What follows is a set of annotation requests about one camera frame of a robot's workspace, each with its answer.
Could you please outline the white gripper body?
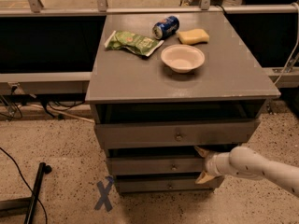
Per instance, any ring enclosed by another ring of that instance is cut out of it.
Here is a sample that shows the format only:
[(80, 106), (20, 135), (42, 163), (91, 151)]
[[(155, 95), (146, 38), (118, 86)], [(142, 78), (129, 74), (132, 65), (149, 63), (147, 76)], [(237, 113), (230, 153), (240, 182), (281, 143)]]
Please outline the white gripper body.
[(205, 172), (211, 176), (229, 175), (232, 172), (228, 152), (209, 152), (205, 157)]

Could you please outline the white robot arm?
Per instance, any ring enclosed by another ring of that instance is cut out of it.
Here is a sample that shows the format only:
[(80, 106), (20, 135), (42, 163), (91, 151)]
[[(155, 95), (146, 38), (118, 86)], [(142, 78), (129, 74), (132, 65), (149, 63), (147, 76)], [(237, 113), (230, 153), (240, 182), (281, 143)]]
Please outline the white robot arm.
[(201, 147), (194, 149), (204, 159), (203, 171), (196, 179), (196, 184), (205, 184), (224, 175), (251, 180), (265, 178), (299, 197), (298, 167), (270, 161), (249, 147), (234, 147), (230, 152), (216, 152)]

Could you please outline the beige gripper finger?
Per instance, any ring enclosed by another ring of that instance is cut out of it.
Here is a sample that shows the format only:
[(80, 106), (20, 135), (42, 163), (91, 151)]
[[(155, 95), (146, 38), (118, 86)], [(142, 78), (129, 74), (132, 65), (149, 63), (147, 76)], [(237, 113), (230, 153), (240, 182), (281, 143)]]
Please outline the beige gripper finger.
[(207, 155), (209, 154), (209, 150), (201, 148), (199, 146), (195, 146), (194, 149), (197, 151), (197, 153), (202, 157), (206, 158)]
[(198, 178), (195, 180), (195, 183), (198, 185), (205, 184), (214, 179), (213, 175), (210, 175), (208, 172), (203, 171)]

